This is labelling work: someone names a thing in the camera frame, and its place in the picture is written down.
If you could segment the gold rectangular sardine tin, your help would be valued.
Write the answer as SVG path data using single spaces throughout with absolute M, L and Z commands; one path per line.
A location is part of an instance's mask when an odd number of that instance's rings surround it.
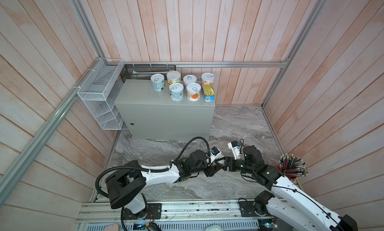
M 205 102 L 214 102 L 215 100 L 215 91 L 211 83 L 202 84 L 204 101 Z

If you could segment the orange labelled can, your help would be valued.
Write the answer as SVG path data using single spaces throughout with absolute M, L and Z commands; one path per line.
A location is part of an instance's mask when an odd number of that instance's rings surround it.
M 198 101 L 201 97 L 201 85 L 198 83 L 190 83 L 187 85 L 187 98 L 189 101 Z

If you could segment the teal labelled can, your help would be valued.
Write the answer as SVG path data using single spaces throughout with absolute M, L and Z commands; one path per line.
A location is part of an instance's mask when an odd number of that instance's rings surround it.
M 181 83 L 173 83 L 169 86 L 172 101 L 181 101 L 184 97 L 184 86 Z

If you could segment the pink can front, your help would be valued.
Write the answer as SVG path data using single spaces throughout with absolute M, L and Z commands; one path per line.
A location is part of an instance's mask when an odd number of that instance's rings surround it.
M 213 73 L 203 73 L 201 75 L 201 84 L 210 83 L 214 86 L 215 75 Z

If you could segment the pink labelled can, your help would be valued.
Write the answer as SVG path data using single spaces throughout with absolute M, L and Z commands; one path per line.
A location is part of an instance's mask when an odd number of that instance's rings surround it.
M 187 86 L 188 84 L 191 84 L 191 83 L 196 83 L 197 82 L 197 77 L 195 75 L 186 75 L 184 78 L 183 78 L 183 82 L 184 82 L 184 85 Z

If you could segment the yellow can plastic lid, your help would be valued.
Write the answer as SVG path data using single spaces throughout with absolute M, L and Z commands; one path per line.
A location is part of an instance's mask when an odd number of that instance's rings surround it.
M 180 83 L 181 81 L 181 73 L 179 71 L 169 71 L 167 73 L 167 81 L 168 81 L 168 86 L 174 84 L 174 83 Z

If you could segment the blue labelled can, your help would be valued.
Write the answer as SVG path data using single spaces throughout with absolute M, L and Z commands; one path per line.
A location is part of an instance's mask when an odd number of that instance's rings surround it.
M 163 74 L 154 74 L 151 76 L 151 83 L 154 91 L 162 91 L 165 88 L 165 77 Z

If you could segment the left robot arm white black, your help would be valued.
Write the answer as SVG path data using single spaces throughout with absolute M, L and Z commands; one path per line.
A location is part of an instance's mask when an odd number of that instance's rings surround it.
M 196 150 L 189 157 L 181 156 L 194 140 L 204 141 L 207 152 Z M 165 166 L 144 166 L 137 160 L 121 166 L 104 170 L 95 181 L 97 192 L 110 201 L 111 208 L 129 210 L 133 214 L 148 209 L 148 202 L 142 194 L 145 187 L 157 184 L 174 184 L 196 178 L 205 173 L 208 177 L 214 175 L 219 167 L 215 162 L 223 158 L 222 152 L 210 148 L 208 141 L 203 137 L 191 139 L 182 149 L 178 157 Z

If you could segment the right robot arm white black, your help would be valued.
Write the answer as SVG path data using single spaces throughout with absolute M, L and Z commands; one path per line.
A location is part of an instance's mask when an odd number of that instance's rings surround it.
M 244 158 L 226 156 L 219 163 L 225 171 L 249 174 L 267 188 L 255 201 L 257 214 L 270 214 L 299 231 L 356 231 L 357 222 L 349 215 L 340 216 L 295 186 L 288 177 L 265 164 L 255 146 L 243 148 Z

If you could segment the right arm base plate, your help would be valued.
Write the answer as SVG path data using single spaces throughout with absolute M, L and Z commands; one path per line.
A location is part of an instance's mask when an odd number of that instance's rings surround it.
M 266 201 L 248 201 L 245 199 L 238 199 L 238 205 L 243 218 L 256 217 L 261 219 L 267 219 L 268 217 L 276 218 L 269 213 L 267 210 L 267 205 L 270 205 L 271 202 Z

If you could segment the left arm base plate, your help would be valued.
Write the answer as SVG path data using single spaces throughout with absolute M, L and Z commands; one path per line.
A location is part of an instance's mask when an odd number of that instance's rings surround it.
M 124 208 L 122 217 L 123 220 L 158 220 L 161 218 L 162 204 L 150 203 L 148 206 L 140 211 L 138 214 L 133 214 L 129 209 Z

